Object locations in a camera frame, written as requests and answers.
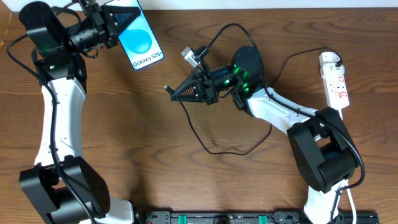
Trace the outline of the blue Galaxy smartphone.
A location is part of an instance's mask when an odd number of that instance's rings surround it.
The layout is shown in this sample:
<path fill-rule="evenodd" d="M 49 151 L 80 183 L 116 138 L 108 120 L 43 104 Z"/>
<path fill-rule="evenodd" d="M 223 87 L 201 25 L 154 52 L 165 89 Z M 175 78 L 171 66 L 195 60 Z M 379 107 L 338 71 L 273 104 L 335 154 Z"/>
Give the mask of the blue Galaxy smartphone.
<path fill-rule="evenodd" d="M 130 24 L 119 36 L 133 69 L 140 70 L 164 58 L 164 53 L 150 27 L 138 0 L 120 0 L 105 3 L 110 6 L 137 6 L 141 15 Z"/>

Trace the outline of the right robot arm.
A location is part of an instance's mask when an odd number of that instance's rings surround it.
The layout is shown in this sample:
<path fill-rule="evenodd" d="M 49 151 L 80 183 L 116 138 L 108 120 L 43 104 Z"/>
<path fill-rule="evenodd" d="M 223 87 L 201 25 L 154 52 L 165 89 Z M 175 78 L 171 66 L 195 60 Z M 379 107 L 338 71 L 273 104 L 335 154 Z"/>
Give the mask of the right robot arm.
<path fill-rule="evenodd" d="M 297 168 L 308 185 L 303 212 L 309 223 L 334 223 L 341 193 L 349 190 L 349 178 L 363 167 L 358 151 L 340 112 L 327 106 L 316 110 L 300 106 L 267 86 L 264 65 L 256 47 L 240 47 L 232 61 L 211 70 L 204 61 L 207 50 L 187 47 L 182 55 L 192 73 L 176 89 L 165 86 L 172 101 L 206 103 L 219 101 L 227 90 L 240 111 L 267 121 L 285 133 Z"/>

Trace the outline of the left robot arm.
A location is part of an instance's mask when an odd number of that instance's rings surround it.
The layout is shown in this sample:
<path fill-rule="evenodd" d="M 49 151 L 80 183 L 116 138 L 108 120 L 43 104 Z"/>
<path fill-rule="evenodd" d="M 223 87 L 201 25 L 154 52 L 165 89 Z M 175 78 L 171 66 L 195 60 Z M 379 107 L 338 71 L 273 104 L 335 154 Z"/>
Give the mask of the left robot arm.
<path fill-rule="evenodd" d="M 81 116 L 86 98 L 86 58 L 100 47 L 117 44 L 119 33 L 140 15 L 132 6 L 106 6 L 81 1 L 85 14 L 65 27 L 61 13 L 70 6 L 42 1 L 25 5 L 19 14 L 34 43 L 32 74 L 42 88 L 44 124 L 34 166 L 20 173 L 19 183 L 45 223 L 134 223 L 130 201 L 110 195 L 104 179 L 85 161 Z"/>

